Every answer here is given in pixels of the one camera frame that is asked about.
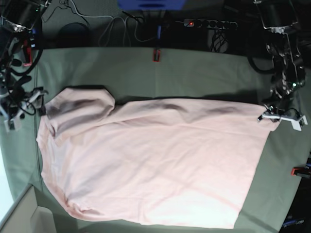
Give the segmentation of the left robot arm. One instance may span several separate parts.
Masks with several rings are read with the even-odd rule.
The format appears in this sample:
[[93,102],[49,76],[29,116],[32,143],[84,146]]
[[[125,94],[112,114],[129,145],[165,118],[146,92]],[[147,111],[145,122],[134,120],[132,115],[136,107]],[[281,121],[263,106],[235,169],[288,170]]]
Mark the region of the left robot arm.
[[263,29],[269,32],[265,45],[272,56],[273,68],[258,68],[250,54],[247,59],[257,73],[272,75],[271,95],[262,102],[267,111],[285,113],[290,109],[295,92],[306,83],[304,62],[299,51],[300,25],[290,0],[256,0],[254,4]]

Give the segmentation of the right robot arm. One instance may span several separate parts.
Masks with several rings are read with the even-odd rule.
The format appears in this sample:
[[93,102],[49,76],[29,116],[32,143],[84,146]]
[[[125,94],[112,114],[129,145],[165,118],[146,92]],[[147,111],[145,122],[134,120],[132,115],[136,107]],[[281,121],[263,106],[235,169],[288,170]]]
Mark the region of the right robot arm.
[[7,0],[0,10],[0,114],[6,120],[44,114],[43,87],[24,90],[42,54],[42,15],[49,0]]

